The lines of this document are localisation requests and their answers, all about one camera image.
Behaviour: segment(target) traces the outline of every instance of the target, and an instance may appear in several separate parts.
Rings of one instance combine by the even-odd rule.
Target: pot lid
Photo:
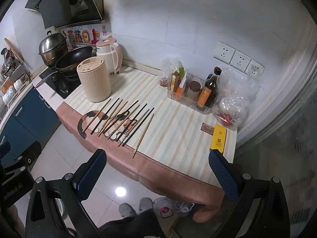
[[[100,40],[96,43],[96,46],[98,47],[105,47],[105,46],[109,46],[110,44],[114,44],[115,42],[117,42],[117,39],[114,37],[108,37],[105,38],[103,40]]]
[[[64,41],[65,37],[62,33],[52,34],[51,31],[47,32],[47,37],[44,38],[39,45],[40,55],[52,50]]]

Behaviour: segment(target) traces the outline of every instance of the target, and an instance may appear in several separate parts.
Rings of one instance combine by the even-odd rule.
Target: range hood
[[[25,7],[42,14],[45,28],[104,22],[103,0],[28,0]]]

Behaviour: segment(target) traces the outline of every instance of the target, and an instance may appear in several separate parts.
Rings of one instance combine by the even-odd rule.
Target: gray slipper
[[[137,213],[133,209],[132,206],[130,206],[128,203],[122,203],[119,205],[119,213],[121,217],[129,217],[129,216],[136,216]]]
[[[139,204],[139,214],[148,209],[153,209],[153,201],[150,198],[141,198]]]

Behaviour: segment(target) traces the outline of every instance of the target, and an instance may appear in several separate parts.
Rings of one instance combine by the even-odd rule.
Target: white tiled floor
[[[66,173],[74,173],[82,163],[88,161],[91,155],[61,125],[43,149],[31,173],[34,179],[39,176],[43,176],[46,180],[60,179]],[[124,187],[126,195],[116,196],[117,187]],[[118,212],[121,203],[129,203],[138,211],[139,200],[142,197],[155,200],[161,196],[151,192],[139,182],[127,178],[110,165],[106,165],[89,198],[82,204],[94,223],[101,226],[108,221],[121,218]]]

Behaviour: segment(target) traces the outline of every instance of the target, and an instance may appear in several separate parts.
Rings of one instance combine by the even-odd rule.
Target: cabinet handle
[[[4,139],[5,139],[5,136],[3,135],[3,138],[2,138],[2,140],[1,140],[0,145],[2,145],[2,144],[4,143]]]
[[[44,104],[45,104],[49,109],[51,109],[51,106],[50,106],[46,101],[44,101]]]
[[[20,110],[16,113],[16,115],[15,115],[15,116],[18,116],[18,115],[21,113],[22,108],[23,108],[23,107],[21,107],[21,108],[20,108]]]

